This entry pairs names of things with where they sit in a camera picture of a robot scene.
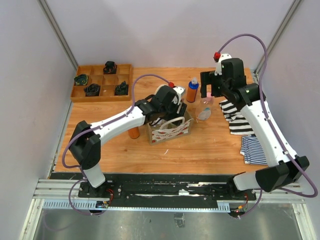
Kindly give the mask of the wooden compartment tray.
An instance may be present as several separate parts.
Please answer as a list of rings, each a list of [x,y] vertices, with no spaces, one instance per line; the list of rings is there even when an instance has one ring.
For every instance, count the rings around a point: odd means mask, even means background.
[[[131,64],[118,64],[115,74],[105,74],[104,65],[80,65],[76,75],[85,74],[88,81],[85,85],[74,85],[70,94],[70,99],[74,103],[91,102],[119,102],[131,100],[131,88],[133,83],[133,67]],[[128,91],[124,95],[116,94],[116,87],[122,82],[128,85]],[[99,90],[96,96],[88,96],[85,88],[92,84],[97,84]]]

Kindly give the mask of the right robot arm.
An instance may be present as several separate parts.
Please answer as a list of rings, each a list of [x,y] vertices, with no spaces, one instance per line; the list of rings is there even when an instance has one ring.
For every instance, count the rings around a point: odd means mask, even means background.
[[[306,170],[310,162],[306,156],[298,156],[281,133],[259,85],[247,83],[243,61],[223,53],[215,70],[201,72],[200,81],[201,97],[206,96],[210,85],[212,96],[225,97],[234,104],[250,124],[266,157],[266,168],[233,176],[230,180],[233,190],[271,192],[295,183],[302,176],[299,168]]]

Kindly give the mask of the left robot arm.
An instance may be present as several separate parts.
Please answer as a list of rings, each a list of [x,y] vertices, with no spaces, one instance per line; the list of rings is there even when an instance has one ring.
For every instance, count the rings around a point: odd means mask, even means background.
[[[101,147],[130,129],[182,117],[187,107],[182,101],[185,92],[181,86],[161,85],[155,94],[138,100],[117,115],[91,124],[81,121],[76,125],[68,149],[91,187],[96,189],[106,181],[99,165]]]

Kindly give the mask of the black white striped cloth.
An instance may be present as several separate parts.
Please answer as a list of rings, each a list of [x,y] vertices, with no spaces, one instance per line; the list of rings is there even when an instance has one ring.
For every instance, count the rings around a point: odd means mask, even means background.
[[[239,136],[255,135],[249,122],[229,100],[225,99],[221,101],[219,107],[225,120],[228,122],[230,134]]]

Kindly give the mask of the pink cap bottle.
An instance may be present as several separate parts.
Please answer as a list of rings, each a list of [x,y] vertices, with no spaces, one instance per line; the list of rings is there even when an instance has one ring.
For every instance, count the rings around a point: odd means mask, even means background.
[[[214,99],[211,92],[206,94],[206,97],[201,98],[199,105],[196,108],[195,116],[197,120],[205,121],[212,115],[212,108],[214,104]]]

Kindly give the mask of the blue spray bottle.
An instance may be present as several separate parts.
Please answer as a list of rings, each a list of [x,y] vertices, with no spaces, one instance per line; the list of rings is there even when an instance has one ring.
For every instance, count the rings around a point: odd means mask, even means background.
[[[194,77],[188,83],[188,88],[187,88],[186,100],[189,103],[195,102],[198,88],[199,88],[198,79],[196,77]]]

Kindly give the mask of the watermelon print canvas bag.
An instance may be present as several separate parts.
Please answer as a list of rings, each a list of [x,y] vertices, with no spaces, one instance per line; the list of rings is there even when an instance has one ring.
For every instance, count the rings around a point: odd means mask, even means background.
[[[156,145],[191,134],[194,119],[188,111],[181,117],[169,121],[162,120],[155,126],[147,125],[150,145]]]

